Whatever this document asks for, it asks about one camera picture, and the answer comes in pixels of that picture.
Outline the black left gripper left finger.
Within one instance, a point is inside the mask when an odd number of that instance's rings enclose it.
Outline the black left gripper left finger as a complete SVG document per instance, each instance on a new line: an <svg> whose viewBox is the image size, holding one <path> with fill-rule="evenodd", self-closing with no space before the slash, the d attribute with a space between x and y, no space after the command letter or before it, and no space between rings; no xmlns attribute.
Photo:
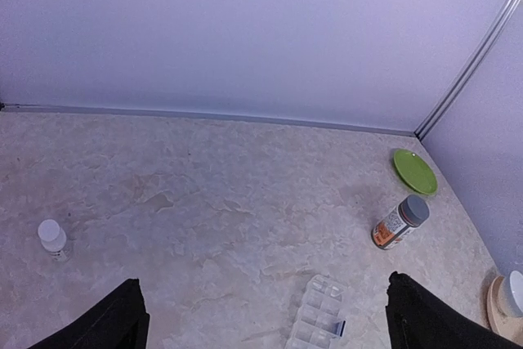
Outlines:
<svg viewBox="0 0 523 349"><path fill-rule="evenodd" d="M138 279L127 279L95 306L34 348L145 348L150 314Z"/></svg>

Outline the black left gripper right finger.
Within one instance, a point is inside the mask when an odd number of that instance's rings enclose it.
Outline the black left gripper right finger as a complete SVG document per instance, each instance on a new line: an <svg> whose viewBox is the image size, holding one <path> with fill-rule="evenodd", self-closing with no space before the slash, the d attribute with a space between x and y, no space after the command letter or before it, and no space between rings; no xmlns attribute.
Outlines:
<svg viewBox="0 0 523 349"><path fill-rule="evenodd" d="M459 314L404 273L391 273L387 296L392 349L519 347Z"/></svg>

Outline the clear plastic pill organizer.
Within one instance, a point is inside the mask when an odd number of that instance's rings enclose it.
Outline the clear plastic pill organizer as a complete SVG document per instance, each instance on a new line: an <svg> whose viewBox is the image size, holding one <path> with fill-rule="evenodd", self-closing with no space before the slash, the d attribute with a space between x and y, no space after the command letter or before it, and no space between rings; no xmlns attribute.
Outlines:
<svg viewBox="0 0 523 349"><path fill-rule="evenodd" d="M323 275L306 285L285 348L338 348L346 330L342 306L346 287Z"/></svg>

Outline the orange grey-capped pill bottle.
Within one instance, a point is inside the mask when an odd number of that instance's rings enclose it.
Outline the orange grey-capped pill bottle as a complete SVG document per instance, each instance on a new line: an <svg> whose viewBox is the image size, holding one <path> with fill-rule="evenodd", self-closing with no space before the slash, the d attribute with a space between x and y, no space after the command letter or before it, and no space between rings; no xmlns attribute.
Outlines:
<svg viewBox="0 0 523 349"><path fill-rule="evenodd" d="M426 201L417 195L409 195L372 229L371 239L380 249L394 248L429 217Z"/></svg>

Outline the small white-capped pill bottle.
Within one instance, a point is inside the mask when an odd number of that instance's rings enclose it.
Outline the small white-capped pill bottle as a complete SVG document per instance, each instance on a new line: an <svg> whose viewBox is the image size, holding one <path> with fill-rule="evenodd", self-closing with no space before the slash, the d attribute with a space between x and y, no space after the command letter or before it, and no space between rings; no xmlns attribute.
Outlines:
<svg viewBox="0 0 523 349"><path fill-rule="evenodd" d="M55 220L42 221L38 226L38 237L43 248L55 261L65 262L68 259L68 238Z"/></svg>

